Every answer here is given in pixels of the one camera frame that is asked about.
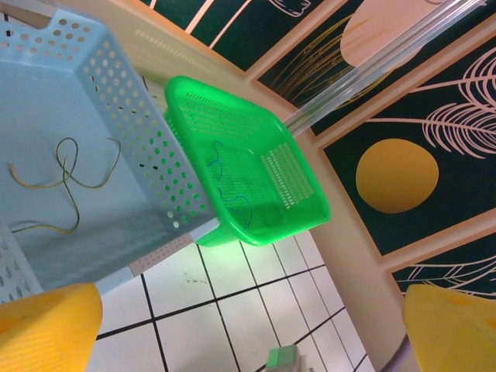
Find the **wall mural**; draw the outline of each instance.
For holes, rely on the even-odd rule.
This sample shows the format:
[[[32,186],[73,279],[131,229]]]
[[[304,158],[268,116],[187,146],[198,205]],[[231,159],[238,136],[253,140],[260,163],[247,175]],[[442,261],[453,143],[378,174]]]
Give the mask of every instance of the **wall mural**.
[[[151,7],[246,71],[323,1],[156,0]]]
[[[496,300],[496,234],[392,273],[404,295],[411,284],[431,284]]]
[[[496,208],[496,37],[324,151],[382,255]]]

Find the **green small object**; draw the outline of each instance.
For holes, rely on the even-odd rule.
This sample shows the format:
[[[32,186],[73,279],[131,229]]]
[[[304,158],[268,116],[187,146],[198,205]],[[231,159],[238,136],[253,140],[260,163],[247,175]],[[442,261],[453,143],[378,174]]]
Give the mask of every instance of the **green small object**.
[[[330,220],[317,178],[274,114],[188,77],[171,79],[165,96],[165,119],[220,221],[198,243],[264,246]]]

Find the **dark green panel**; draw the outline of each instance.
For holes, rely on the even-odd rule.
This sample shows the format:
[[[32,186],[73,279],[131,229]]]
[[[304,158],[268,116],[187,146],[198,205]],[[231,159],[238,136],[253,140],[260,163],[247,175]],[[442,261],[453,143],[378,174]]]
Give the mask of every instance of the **dark green panel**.
[[[157,0],[153,9],[172,23],[186,29],[204,2],[205,0]]]
[[[319,120],[315,125],[312,126],[313,133],[315,135],[322,133],[335,122],[338,122],[340,119],[350,114],[353,110],[358,109],[369,99],[378,95],[383,89],[387,88],[396,80],[405,76],[408,72],[412,71],[414,68],[428,60],[430,57],[434,56],[434,54],[450,45],[453,41],[461,37],[463,34],[469,32],[475,26],[479,25],[481,22],[495,13],[496,0],[487,1],[485,5],[477,8],[471,14],[458,21],[455,25],[453,25],[444,33],[437,36],[434,40],[425,45],[420,50],[420,52],[418,52],[408,63],[394,70],[380,84],[378,84],[377,87],[370,90],[365,95],[354,100],[353,102],[342,105],[340,108],[337,108],[333,112],[330,112],[325,118]]]
[[[462,79],[469,66],[485,53],[489,53],[489,59],[482,66],[490,67],[491,58],[492,63],[496,60],[496,38],[478,47],[423,86]],[[480,69],[477,74],[484,75],[488,71],[487,68]],[[474,91],[474,97],[482,102],[482,97],[474,86],[471,86],[470,90]],[[493,97],[492,99],[496,97],[494,85],[486,85],[486,92]],[[325,149],[325,154],[383,255],[496,208],[496,153],[491,153],[491,149],[496,150],[496,126],[491,110],[496,108],[490,106],[491,109],[479,111],[486,120],[484,135],[487,135],[487,144],[483,148],[490,150],[489,152],[475,150],[470,144],[476,132],[474,129],[466,129],[463,134],[463,141],[468,148],[485,159],[478,159],[466,151],[461,154],[450,144],[448,150],[445,150],[430,136],[436,145],[433,146],[422,131],[423,119],[442,106],[453,103],[469,103],[460,93],[457,84],[411,92],[374,118],[418,119],[419,122],[365,122]],[[459,121],[460,117],[450,120],[455,124]],[[438,184],[427,200],[414,209],[397,214],[381,213],[371,208],[359,196],[355,182],[357,164],[363,153],[376,142],[388,138],[399,138],[418,144],[431,153],[439,167]]]
[[[405,267],[393,278],[403,294],[412,284],[433,284],[496,300],[496,234]]]
[[[245,71],[323,1],[252,0],[213,49]],[[275,3],[299,16],[283,12]]]
[[[246,0],[215,0],[193,29],[192,36],[210,45]]]

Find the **plastic basket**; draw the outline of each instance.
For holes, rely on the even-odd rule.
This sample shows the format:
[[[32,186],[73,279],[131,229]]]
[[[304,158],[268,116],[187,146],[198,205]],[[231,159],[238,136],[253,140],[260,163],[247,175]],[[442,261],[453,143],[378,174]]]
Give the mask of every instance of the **plastic basket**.
[[[187,77],[165,91],[167,122],[221,222],[200,244],[262,246],[329,221],[315,175],[275,115]]]
[[[15,6],[32,3],[14,1]],[[27,184],[59,181],[55,147],[72,137],[79,144],[74,176],[98,184],[117,154],[109,138],[120,141],[122,158],[103,188],[88,190],[68,181],[81,215],[74,233],[15,234],[18,254],[43,290],[99,281],[215,220],[181,146],[108,28],[70,9],[53,9],[42,29],[0,22],[5,223],[10,229],[33,222],[64,228],[76,219],[63,185],[24,188],[7,163],[15,164]],[[74,149],[67,149],[67,156],[74,157]]]

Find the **feather drawing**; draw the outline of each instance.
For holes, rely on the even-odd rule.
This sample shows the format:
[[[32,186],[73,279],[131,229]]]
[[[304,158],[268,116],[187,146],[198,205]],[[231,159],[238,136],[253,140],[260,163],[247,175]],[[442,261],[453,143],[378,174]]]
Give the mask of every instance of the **feather drawing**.
[[[403,294],[410,284],[431,284],[455,291],[496,299],[496,255],[469,263],[416,264],[406,267],[406,279],[396,280]]]

